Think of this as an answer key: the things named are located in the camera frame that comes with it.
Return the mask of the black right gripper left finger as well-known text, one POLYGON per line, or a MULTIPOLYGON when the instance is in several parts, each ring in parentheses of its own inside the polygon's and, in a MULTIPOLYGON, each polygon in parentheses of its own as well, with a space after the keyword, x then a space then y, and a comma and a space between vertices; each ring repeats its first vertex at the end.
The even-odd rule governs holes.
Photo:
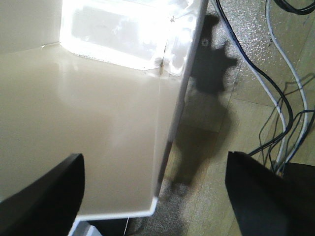
POLYGON ((84 157, 71 154, 0 204, 2 236, 66 236, 85 191, 84 157))

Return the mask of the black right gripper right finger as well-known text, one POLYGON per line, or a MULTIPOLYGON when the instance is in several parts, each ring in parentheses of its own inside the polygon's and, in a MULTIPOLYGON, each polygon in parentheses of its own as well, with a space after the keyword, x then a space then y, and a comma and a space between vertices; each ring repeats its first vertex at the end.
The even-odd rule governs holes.
POLYGON ((229 152, 225 186, 243 236, 313 236, 315 168, 289 163, 282 177, 243 152, 229 152))

